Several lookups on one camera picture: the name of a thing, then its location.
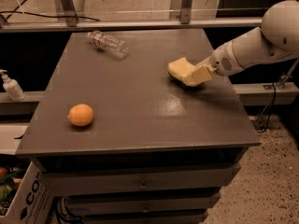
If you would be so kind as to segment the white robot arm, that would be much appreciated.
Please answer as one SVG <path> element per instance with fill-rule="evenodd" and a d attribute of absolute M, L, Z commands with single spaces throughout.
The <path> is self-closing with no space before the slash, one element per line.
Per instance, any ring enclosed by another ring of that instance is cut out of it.
<path fill-rule="evenodd" d="M 196 87 L 214 74 L 229 77 L 257 64 L 288 61 L 298 54 L 299 2 L 283 1 L 265 12 L 259 27 L 217 47 L 182 81 Z"/>

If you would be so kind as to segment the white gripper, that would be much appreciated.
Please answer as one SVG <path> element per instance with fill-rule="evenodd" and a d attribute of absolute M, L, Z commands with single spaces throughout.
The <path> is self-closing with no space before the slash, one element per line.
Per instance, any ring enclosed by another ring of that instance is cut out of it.
<path fill-rule="evenodd" d="M 244 70 L 237 62 L 233 52 L 233 42 L 227 42 L 214 49 L 210 57 L 192 67 L 183 82 L 189 87 L 196 87 L 213 78 L 214 69 L 219 76 L 229 77 Z"/>

